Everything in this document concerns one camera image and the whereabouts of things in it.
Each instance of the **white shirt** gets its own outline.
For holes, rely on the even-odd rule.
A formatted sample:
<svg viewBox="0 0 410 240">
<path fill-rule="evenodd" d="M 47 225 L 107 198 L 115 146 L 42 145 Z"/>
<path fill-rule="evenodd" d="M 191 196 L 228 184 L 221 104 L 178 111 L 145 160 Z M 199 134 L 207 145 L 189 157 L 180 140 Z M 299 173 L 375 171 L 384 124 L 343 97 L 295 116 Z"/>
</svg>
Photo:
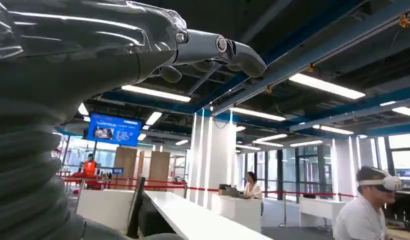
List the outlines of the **white shirt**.
<svg viewBox="0 0 410 240">
<path fill-rule="evenodd" d="M 335 240 L 385 240 L 386 234 L 383 211 L 376 212 L 362 196 L 340 210 L 333 228 Z"/>
<path fill-rule="evenodd" d="M 243 195 L 246 198 L 256 198 L 256 199 L 261 199 L 262 200 L 261 187 L 257 183 L 255 183 L 255 185 L 253 185 L 253 187 L 252 187 L 252 190 L 249 190 L 249 186 L 250 186 L 250 184 L 246 183 Z"/>
</svg>

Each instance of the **white desk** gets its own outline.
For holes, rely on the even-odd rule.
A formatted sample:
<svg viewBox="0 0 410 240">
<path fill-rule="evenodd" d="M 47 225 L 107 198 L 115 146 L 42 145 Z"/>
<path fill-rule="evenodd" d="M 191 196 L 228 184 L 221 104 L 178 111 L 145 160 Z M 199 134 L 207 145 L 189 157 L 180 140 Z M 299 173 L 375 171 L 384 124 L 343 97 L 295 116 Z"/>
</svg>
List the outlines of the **white desk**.
<svg viewBox="0 0 410 240">
<path fill-rule="evenodd" d="M 211 210 L 257 232 L 261 232 L 261 200 L 212 195 Z"/>
<path fill-rule="evenodd" d="M 77 213 L 87 219 L 126 233 L 133 190 L 81 191 Z"/>
<path fill-rule="evenodd" d="M 299 225 L 317 227 L 318 217 L 329 219 L 334 227 L 340 210 L 345 202 L 328 199 L 311 199 L 301 197 L 299 200 Z"/>
<path fill-rule="evenodd" d="M 146 191 L 152 204 L 185 240 L 271 240 L 171 192 Z"/>
</svg>

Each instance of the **blue display screen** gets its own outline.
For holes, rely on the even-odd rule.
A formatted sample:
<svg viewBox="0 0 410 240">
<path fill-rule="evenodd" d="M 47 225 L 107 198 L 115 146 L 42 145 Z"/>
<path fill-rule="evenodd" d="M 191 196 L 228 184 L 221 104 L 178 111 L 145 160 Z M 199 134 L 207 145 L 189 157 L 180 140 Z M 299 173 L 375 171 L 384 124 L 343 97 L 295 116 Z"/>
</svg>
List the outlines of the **blue display screen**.
<svg viewBox="0 0 410 240">
<path fill-rule="evenodd" d="M 137 146 L 141 122 L 92 113 L 87 139 L 110 144 Z"/>
</svg>

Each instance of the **wooden partition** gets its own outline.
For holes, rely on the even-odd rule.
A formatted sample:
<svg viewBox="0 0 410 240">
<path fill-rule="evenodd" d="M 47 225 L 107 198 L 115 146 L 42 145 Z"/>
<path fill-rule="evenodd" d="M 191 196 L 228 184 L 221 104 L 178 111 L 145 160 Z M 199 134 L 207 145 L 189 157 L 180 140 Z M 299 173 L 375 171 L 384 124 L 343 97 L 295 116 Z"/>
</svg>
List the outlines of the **wooden partition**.
<svg viewBox="0 0 410 240">
<path fill-rule="evenodd" d="M 169 152 L 153 151 L 150 157 L 149 180 L 168 181 Z M 166 186 L 166 183 L 148 182 L 150 186 Z M 156 191 L 165 192 L 166 188 L 154 188 Z"/>
<path fill-rule="evenodd" d="M 115 154 L 115 168 L 124 168 L 124 173 L 112 176 L 112 183 L 113 184 L 129 184 L 132 185 L 133 181 L 129 180 L 117 180 L 117 179 L 131 179 L 134 177 L 134 169 L 136 166 L 136 158 L 137 158 L 137 149 L 135 148 L 127 148 L 119 146 L 116 148 Z M 111 189 L 127 189 L 125 186 L 117 186 L 111 187 Z"/>
<path fill-rule="evenodd" d="M 139 164 L 137 165 L 137 175 L 136 178 L 138 179 L 140 174 L 143 173 L 143 164 L 144 164 L 144 151 L 141 151 L 139 154 Z"/>
</svg>

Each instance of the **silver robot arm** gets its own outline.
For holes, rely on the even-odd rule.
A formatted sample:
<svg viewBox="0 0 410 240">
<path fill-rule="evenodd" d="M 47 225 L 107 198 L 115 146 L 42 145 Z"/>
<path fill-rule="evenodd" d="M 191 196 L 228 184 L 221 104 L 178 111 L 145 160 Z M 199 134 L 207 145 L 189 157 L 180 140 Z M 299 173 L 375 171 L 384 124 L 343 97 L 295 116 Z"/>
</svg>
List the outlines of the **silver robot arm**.
<svg viewBox="0 0 410 240">
<path fill-rule="evenodd" d="M 53 128 L 91 96 L 150 75 L 178 79 L 173 66 L 206 71 L 214 63 L 252 77 L 266 68 L 250 47 L 187 29 L 172 10 L 124 0 L 0 0 L 0 239 L 128 239 L 69 209 L 56 176 L 61 161 L 50 158 L 60 143 Z"/>
</svg>

